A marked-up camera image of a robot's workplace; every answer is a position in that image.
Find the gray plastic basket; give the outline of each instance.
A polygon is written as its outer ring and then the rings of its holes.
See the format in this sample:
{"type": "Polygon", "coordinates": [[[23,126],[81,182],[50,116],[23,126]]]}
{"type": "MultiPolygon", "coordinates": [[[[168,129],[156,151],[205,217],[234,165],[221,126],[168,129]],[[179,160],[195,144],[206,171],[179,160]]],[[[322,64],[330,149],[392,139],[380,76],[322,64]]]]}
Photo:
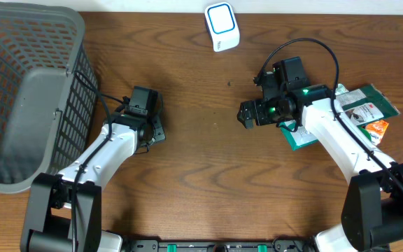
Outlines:
{"type": "Polygon", "coordinates": [[[0,193],[22,192],[84,151],[96,97],[73,70],[97,87],[84,31],[69,8],[0,3],[0,193]]]}

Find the basket mesh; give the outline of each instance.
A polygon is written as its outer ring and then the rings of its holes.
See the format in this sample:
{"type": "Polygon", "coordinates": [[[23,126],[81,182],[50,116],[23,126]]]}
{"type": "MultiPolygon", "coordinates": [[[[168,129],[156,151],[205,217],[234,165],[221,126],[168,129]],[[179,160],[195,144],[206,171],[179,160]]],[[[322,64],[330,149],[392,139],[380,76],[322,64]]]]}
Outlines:
{"type": "MultiPolygon", "coordinates": [[[[23,76],[37,67],[67,68],[76,41],[76,25],[65,18],[44,20],[0,15],[0,146],[23,76]]],[[[97,86],[88,58],[80,45],[74,67],[97,86]]],[[[53,172],[75,160],[84,150],[95,95],[73,80],[52,154],[53,172]]],[[[20,181],[0,181],[17,183],[20,181]]]]}
{"type": "MultiPolygon", "coordinates": [[[[92,81],[92,83],[87,83],[86,80],[83,80],[87,85],[96,85],[97,88],[96,77],[83,49],[80,50],[76,69],[83,72],[92,81]]],[[[73,79],[57,138],[57,148],[52,159],[54,173],[71,164],[85,150],[95,99],[96,95],[93,92],[83,87],[75,78],[73,79]]]]}

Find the wood grain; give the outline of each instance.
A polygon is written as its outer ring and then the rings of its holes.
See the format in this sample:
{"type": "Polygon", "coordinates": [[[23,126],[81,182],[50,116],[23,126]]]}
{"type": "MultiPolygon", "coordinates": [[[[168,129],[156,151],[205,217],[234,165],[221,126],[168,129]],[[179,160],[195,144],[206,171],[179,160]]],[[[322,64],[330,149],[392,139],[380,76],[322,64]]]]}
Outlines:
{"type": "MultiPolygon", "coordinates": [[[[272,126],[246,130],[239,104],[261,92],[251,78],[294,38],[328,44],[349,89],[374,83],[402,112],[381,149],[403,162],[403,17],[237,15],[241,43],[214,53],[200,14],[82,13],[85,48],[109,95],[135,85],[164,96],[167,140],[126,161],[103,194],[103,229],[161,239],[311,236],[340,221],[347,185],[320,144],[297,151],[272,126]]],[[[301,56],[312,83],[331,83],[333,63],[310,43],[301,56]]],[[[104,111],[95,113],[91,140],[104,111]]],[[[0,195],[0,251],[18,250],[28,193],[0,195]]],[[[69,216],[69,212],[59,214],[69,216]]],[[[403,241],[392,244],[403,251],[403,241]]]]}

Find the white device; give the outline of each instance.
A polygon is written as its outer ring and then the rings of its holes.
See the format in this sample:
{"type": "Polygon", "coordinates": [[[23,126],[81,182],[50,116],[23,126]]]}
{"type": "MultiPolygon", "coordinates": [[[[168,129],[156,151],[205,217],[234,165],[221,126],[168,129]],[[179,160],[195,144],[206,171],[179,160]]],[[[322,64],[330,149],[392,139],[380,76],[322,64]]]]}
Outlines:
{"type": "Polygon", "coordinates": [[[239,44],[239,27],[229,3],[216,3],[206,7],[204,16],[215,52],[227,50],[239,44]]]}

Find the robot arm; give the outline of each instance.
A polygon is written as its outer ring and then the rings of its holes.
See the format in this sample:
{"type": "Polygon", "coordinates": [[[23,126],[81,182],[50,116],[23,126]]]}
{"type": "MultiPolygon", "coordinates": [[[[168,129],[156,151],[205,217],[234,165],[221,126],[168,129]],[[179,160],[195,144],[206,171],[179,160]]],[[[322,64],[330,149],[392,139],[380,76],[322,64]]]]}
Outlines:
{"type": "MultiPolygon", "coordinates": [[[[124,104],[111,115],[110,140],[95,153],[78,180],[78,252],[120,251],[122,237],[101,231],[101,192],[119,166],[138,148],[148,150],[151,145],[165,140],[160,121],[162,103],[156,109],[158,97],[160,95],[154,90],[135,87],[132,98],[124,98],[124,104]]],[[[79,166],[100,146],[107,134],[106,123],[97,139],[75,162],[57,175],[39,174],[34,179],[20,243],[22,252],[71,251],[71,220],[54,216],[51,208],[71,208],[72,186],[79,166]]]]}
{"type": "MultiPolygon", "coordinates": [[[[298,57],[274,64],[274,72],[258,78],[264,98],[243,102],[238,120],[246,128],[253,127],[253,119],[259,126],[295,120],[321,142],[349,184],[342,224],[315,236],[318,251],[366,251],[403,239],[403,193],[336,119],[331,90],[310,86],[298,57]],[[390,193],[388,199],[381,199],[382,190],[390,193]]],[[[403,183],[403,164],[382,153],[337,101],[334,105],[347,128],[403,183]]]]}

